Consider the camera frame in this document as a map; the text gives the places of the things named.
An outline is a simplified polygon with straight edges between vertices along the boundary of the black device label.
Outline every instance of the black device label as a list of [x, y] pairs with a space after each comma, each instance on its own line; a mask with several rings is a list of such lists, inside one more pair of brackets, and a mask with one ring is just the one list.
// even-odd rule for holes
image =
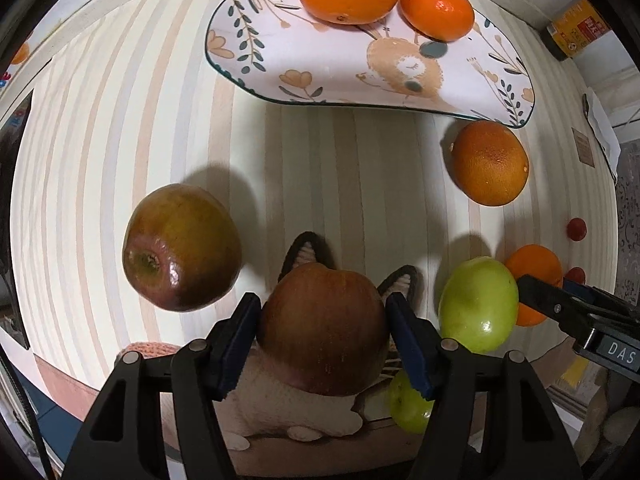
[[637, 372], [640, 370], [640, 350], [611, 336], [603, 335], [596, 354]]

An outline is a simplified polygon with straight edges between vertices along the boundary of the brown tag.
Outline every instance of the brown tag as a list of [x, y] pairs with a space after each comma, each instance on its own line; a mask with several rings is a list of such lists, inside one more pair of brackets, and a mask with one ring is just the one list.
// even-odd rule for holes
[[589, 137], [587, 137], [585, 134], [580, 133], [575, 128], [571, 129], [574, 131], [575, 147], [578, 150], [578, 158], [580, 159], [580, 162], [586, 164], [587, 166], [595, 168], [596, 163], [593, 160], [593, 152], [591, 151], [591, 143], [589, 142]]

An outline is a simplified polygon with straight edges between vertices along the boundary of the metal bolt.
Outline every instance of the metal bolt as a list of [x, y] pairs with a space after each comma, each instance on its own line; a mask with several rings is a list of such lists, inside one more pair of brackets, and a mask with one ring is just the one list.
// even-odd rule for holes
[[127, 352], [122, 356], [122, 360], [127, 365], [132, 365], [140, 358], [140, 354], [138, 352]]
[[455, 339], [447, 338], [447, 339], [443, 339], [440, 342], [440, 346], [442, 347], [443, 350], [446, 350], [448, 352], [453, 352], [454, 350], [457, 350], [460, 345]]
[[200, 352], [207, 347], [207, 342], [204, 339], [194, 339], [189, 343], [189, 350], [192, 352]]
[[520, 350], [511, 350], [511, 352], [509, 352], [509, 359], [514, 363], [523, 363], [524, 354]]

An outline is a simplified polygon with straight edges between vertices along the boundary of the white floral tray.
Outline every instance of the white floral tray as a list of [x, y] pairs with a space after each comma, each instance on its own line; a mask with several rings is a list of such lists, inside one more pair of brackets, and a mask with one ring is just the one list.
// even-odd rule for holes
[[406, 108], [519, 128], [535, 101], [516, 49], [477, 10], [471, 32], [443, 44], [397, 7], [356, 27], [318, 22], [300, 0], [224, 0], [205, 50], [223, 76], [281, 104]]

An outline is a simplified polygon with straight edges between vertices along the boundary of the tray rim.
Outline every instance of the tray rim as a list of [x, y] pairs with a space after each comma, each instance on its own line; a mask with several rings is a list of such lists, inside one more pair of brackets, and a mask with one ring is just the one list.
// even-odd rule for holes
[[[444, 115], [444, 116], [448, 116], [448, 117], [454, 117], [454, 118], [457, 118], [457, 119], [462, 119], [462, 120], [465, 120], [465, 121], [485, 121], [486, 120], [486, 119], [483, 119], [482, 117], [469, 117], [469, 116], [462, 115], [462, 114], [457, 114], [457, 113], [454, 113], [454, 112], [444, 112], [444, 111], [439, 111], [439, 110], [427, 110], [427, 109], [424, 109], [424, 108], [414, 108], [414, 107], [409, 107], [409, 106], [375, 105], [375, 104], [366, 104], [366, 103], [323, 103], [323, 102], [302, 103], [302, 102], [297, 102], [297, 101], [279, 101], [278, 99], [273, 99], [273, 98], [266, 97], [264, 95], [258, 94], [258, 92], [256, 92], [252, 88], [247, 88], [247, 86], [242, 85], [238, 80], [234, 79], [233, 76], [231, 75], [231, 72], [229, 72], [228, 70], [224, 70], [218, 63], [215, 63], [211, 59], [211, 57], [209, 55], [209, 51], [207, 49], [207, 35], [208, 35], [209, 31], [211, 30], [211, 24], [213, 22], [213, 19], [216, 17], [218, 11], [222, 8], [222, 5], [226, 1], [227, 0], [222, 0], [218, 4], [218, 6], [213, 11], [213, 13], [212, 13], [212, 15], [211, 15], [211, 17], [209, 19], [209, 23], [207, 25], [207, 30], [205, 31], [205, 34], [204, 34], [204, 54], [205, 54], [205, 58], [207, 59], [207, 62], [209, 63], [209, 65], [211, 65], [213, 67], [213, 69], [216, 72], [218, 72], [221, 76], [223, 76], [225, 79], [231, 81], [238, 88], [241, 88], [242, 90], [244, 90], [248, 94], [251, 94], [254, 97], [257, 97], [258, 99], [261, 99], [263, 101], [267, 101], [269, 103], [277, 104], [277, 105], [287, 105], [287, 106], [319, 106], [319, 107], [340, 107], [340, 108], [376, 108], [376, 109], [381, 109], [381, 110], [407, 110], [409, 112], [423, 112], [423, 113], [427, 113], [427, 114]], [[495, 2], [492, 1], [492, 3], [494, 3], [495, 5], [500, 7], [501, 9], [503, 9], [503, 7], [499, 6]], [[484, 19], [488, 20], [495, 28], [500, 30], [500, 28], [498, 28], [495, 25], [495, 23], [492, 22], [492, 20], [490, 20], [482, 12], [477, 10], [475, 7], [473, 7], [473, 10], [475, 12], [477, 12], [478, 14], [480, 14], [480, 16], [482, 16]], [[507, 38], [507, 40], [509, 40], [509, 43], [511, 43], [511, 46], [513, 46], [514, 49], [515, 49], [515, 46], [513, 44], [513, 41], [511, 41], [511, 38], [509, 38], [506, 34], [504, 34], [503, 31], [500, 30], [500, 32], [505, 36], [505, 38]], [[527, 71], [527, 78], [531, 82], [531, 88], [533, 90], [533, 95], [534, 95], [533, 103], [531, 104], [531, 111], [529, 112], [529, 115], [527, 116], [527, 119], [524, 121], [524, 123], [519, 123], [519, 124], [504, 124], [503, 122], [500, 122], [500, 121], [495, 121], [495, 120], [492, 121], [494, 123], [502, 124], [503, 126], [506, 126], [507, 128], [509, 128], [511, 130], [519, 130], [519, 129], [524, 128], [525, 126], [527, 126], [527, 124], [529, 123], [529, 121], [531, 120], [531, 117], [533, 115], [533, 110], [536, 107], [537, 99], [536, 99], [536, 91], [535, 91], [535, 89], [533, 89], [533, 86], [534, 86], [533, 85], [533, 79], [529, 75], [529, 70], [527, 69], [527, 66], [524, 63], [524, 61], [522, 62], [522, 64], [523, 64], [525, 70]]]

